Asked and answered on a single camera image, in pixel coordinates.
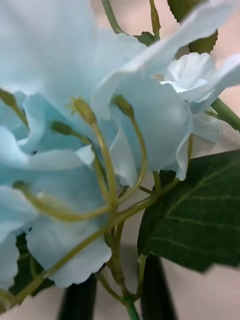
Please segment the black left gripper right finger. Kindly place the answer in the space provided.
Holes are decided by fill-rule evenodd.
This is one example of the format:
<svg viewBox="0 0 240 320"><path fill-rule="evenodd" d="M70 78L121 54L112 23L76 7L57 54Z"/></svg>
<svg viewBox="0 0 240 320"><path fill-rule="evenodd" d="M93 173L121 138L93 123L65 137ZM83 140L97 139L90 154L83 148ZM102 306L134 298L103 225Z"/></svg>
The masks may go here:
<svg viewBox="0 0 240 320"><path fill-rule="evenodd" d="M178 318L162 263L155 255L146 258L140 305L144 320Z"/></svg>

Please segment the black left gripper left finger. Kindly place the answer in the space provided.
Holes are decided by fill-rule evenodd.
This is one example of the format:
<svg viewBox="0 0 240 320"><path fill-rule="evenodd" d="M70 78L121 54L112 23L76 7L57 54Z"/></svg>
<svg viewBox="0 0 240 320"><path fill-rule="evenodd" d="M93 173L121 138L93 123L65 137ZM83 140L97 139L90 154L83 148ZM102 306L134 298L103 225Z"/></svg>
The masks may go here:
<svg viewBox="0 0 240 320"><path fill-rule="evenodd" d="M71 285L64 293L58 320L92 320L97 279L92 274L85 282Z"/></svg>

